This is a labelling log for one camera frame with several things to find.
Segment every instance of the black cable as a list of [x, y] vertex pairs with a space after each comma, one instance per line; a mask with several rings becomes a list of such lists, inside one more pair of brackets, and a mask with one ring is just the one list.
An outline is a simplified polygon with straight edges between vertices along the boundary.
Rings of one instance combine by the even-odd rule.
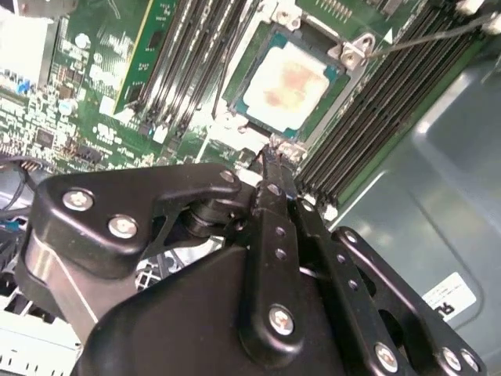
[[4, 206], [2, 209], [0, 209], [0, 212], [8, 211], [17, 202], [17, 200], [20, 199], [21, 194], [23, 194], [24, 185], [26, 184], [28, 173], [26, 171], [24, 171], [22, 168], [19, 168], [17, 171], [20, 173], [20, 181], [19, 181], [19, 184], [17, 185], [16, 192], [14, 192], [9, 203], [6, 206]]
[[40, 158], [30, 157], [29, 155], [13, 155], [11, 157], [0, 157], [0, 165], [4, 165], [6, 163], [16, 163], [16, 162], [33, 162], [41, 165], [42, 167], [50, 168], [51, 170], [54, 171], [57, 170], [57, 167], [54, 164], [44, 161], [43, 159]]

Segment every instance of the white component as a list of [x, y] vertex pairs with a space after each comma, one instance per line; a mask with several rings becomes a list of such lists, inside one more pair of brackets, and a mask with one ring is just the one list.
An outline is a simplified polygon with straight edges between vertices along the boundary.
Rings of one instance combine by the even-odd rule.
[[69, 376], [81, 351], [80, 340], [71, 326], [59, 319], [48, 324], [31, 316], [31, 302], [20, 315], [5, 311], [16, 297], [20, 297], [18, 290], [0, 300], [0, 371]]
[[333, 221], [337, 217], [337, 209], [331, 205], [328, 204], [325, 211], [323, 212], [323, 218], [327, 221]]
[[103, 96], [101, 99], [101, 104], [99, 105], [99, 113], [112, 116], [113, 109], [115, 108], [115, 101], [109, 96]]
[[243, 95], [247, 114], [279, 132], [298, 130], [329, 87], [325, 69], [292, 43], [271, 48]]
[[247, 170], [246, 168], [236, 170], [236, 176], [238, 176], [238, 179], [249, 184], [250, 186], [258, 186], [258, 183], [263, 180], [262, 175], [259, 175], [254, 171]]
[[316, 199], [311, 194], [307, 193], [303, 198], [313, 206], [316, 205]]
[[165, 137], [167, 137], [168, 132], [168, 127], [157, 127], [157, 129], [155, 129], [155, 133], [153, 134], [153, 141], [155, 141], [156, 143], [164, 143]]
[[303, 10], [294, 4], [294, 0], [278, 2], [271, 19], [290, 31], [297, 30], [301, 26]]
[[103, 62], [103, 55], [101, 55], [100, 53], [96, 52], [93, 56], [94, 58], [94, 63], [96, 64], [101, 64]]
[[482, 30], [490, 35], [501, 34], [501, 14], [494, 13], [492, 21], [483, 26]]
[[456, 10], [465, 16], [475, 14], [484, 3], [484, 0], [463, 0], [456, 3]]
[[57, 109], [64, 116], [70, 116], [76, 111], [78, 105], [77, 101], [74, 99], [63, 99], [60, 100]]
[[0, 7], [0, 68], [38, 83], [46, 36], [46, 20], [15, 16]]
[[477, 297], [460, 274], [454, 272], [423, 295], [423, 300], [447, 322], [473, 305]]
[[388, 33], [386, 33], [383, 40], [391, 45], [393, 44], [393, 27], [390, 27], [390, 30], [388, 30]]
[[91, 39], [87, 34], [80, 33], [75, 37], [75, 45], [79, 49], [89, 49], [91, 46]]

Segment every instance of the label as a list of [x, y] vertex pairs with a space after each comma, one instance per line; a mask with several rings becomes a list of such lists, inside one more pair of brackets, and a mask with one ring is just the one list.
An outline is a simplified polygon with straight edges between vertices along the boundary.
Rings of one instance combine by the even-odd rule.
[[454, 272], [423, 295], [423, 300], [447, 322], [474, 304], [477, 298], [460, 274]]

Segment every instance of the electronic component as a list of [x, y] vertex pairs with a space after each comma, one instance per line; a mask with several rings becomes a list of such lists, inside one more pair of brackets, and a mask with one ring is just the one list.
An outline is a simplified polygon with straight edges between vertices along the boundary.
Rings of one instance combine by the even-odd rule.
[[321, 49], [283, 27], [274, 27], [239, 83], [230, 110], [274, 132], [288, 129], [287, 135], [293, 136], [332, 87], [340, 70], [326, 54], [326, 46]]
[[103, 153], [90, 146], [78, 145], [75, 151], [75, 157], [79, 157], [95, 165], [103, 159]]
[[34, 141], [42, 147], [51, 148], [54, 144], [54, 135], [49, 131], [39, 128]]
[[480, 9], [483, 3], [484, 0], [463, 0], [456, 3], [456, 10], [465, 16], [471, 16]]
[[59, 88], [59, 99], [69, 99], [71, 97], [73, 97], [73, 88], [65, 85]]
[[46, 85], [56, 30], [57, 23], [14, 16], [0, 8], [0, 69], [17, 74], [23, 81]]
[[392, 16], [402, 4], [403, 0], [387, 0], [382, 8], [382, 12], [388, 16]]
[[148, 43], [148, 49], [155, 49], [162, 42], [162, 38], [164, 36], [163, 30], [157, 30], [151, 36], [150, 42]]
[[326, 68], [292, 43], [272, 47], [243, 95], [247, 116], [279, 132], [298, 130], [329, 87]]

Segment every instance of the cable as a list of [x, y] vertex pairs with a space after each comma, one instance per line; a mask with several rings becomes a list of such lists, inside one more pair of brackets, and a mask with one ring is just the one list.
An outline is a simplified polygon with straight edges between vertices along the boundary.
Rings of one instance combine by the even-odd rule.
[[12, 198], [10, 199], [9, 203], [4, 206], [2, 209], [0, 209], [0, 213], [3, 211], [9, 210], [16, 202], [19, 200], [21, 197], [21, 194], [23, 194], [24, 186], [26, 184], [27, 180], [27, 172], [21, 169], [19, 166], [18, 167], [18, 172], [20, 173], [20, 181], [19, 184], [17, 185], [16, 192], [14, 192]]
[[31, 207], [26, 206], [21, 209], [11, 209], [0, 211], [0, 221], [5, 221], [7, 219], [12, 219], [16, 217], [28, 217], [30, 214]]
[[0, 165], [4, 165], [4, 164], [9, 163], [9, 162], [27, 162], [27, 161], [38, 163], [42, 167], [49, 168], [49, 169], [54, 170], [54, 171], [58, 170], [58, 168], [54, 164], [51, 164], [47, 161], [44, 161], [43, 159], [36, 158], [36, 157], [30, 157], [27, 155], [14, 155], [11, 157], [0, 157]]
[[380, 57], [382, 55], [387, 55], [388, 53], [391, 53], [391, 52], [396, 52], [396, 51], [400, 51], [401, 49], [407, 49], [409, 47], [413, 47], [414, 45], [420, 45], [422, 43], [431, 42], [431, 41], [438, 41], [441, 39], [454, 38], [454, 37], [460, 36], [462, 34], [466, 34], [468, 31], [472, 31], [479, 26], [483, 26], [485, 24], [488, 24], [497, 15], [498, 15], [498, 13], [494, 12], [494, 13], [488, 14], [486, 16], [480, 16], [480, 17], [472, 20], [471, 22], [469, 22], [469, 24], [467, 24], [467, 25], [456, 27], [454, 29], [447, 30], [447, 31], [441, 31], [441, 32], [438, 32], [435, 34], [425, 35], [422, 38], [414, 39], [412, 41], [398, 43], [397, 45], [393, 45], [392, 47], [388, 47], [387, 49], [381, 49], [379, 51], [372, 52], [369, 55], [367, 55], [366, 58], [367, 59], [375, 59], [375, 58]]

